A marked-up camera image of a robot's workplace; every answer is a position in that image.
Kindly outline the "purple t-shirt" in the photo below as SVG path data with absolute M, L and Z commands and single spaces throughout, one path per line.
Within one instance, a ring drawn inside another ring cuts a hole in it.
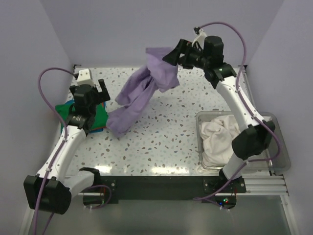
M 117 137 L 125 134 L 142 114 L 154 93 L 179 86 L 178 67 L 163 61 L 171 47 L 146 48 L 146 64 L 135 71 L 115 98 L 121 107 L 108 113 L 106 127 Z

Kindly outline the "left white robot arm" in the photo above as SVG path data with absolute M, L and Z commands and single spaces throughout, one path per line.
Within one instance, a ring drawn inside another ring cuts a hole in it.
M 70 86 L 74 102 L 63 121 L 61 136 L 49 158 L 34 176 L 27 176 L 23 186 L 29 207 L 38 211 L 64 214 L 73 197 L 85 189 L 96 192 L 101 188 L 99 170 L 83 167 L 70 178 L 66 178 L 72 158 L 90 133 L 95 122 L 97 105 L 110 100 L 103 79 L 98 81 L 102 91 L 94 85 Z

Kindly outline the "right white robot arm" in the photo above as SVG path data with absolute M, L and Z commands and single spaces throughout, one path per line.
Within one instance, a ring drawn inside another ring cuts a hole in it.
M 205 79 L 223 97 L 237 121 L 240 133 L 231 143 L 233 154 L 220 170 L 218 187 L 230 192 L 241 176 L 242 165 L 269 147 L 275 130 L 273 121 L 266 121 L 254 108 L 238 84 L 238 73 L 224 62 L 224 44 L 218 36 L 207 36 L 204 47 L 181 39 L 174 49 L 163 57 L 170 65 L 184 69 L 202 69 Z

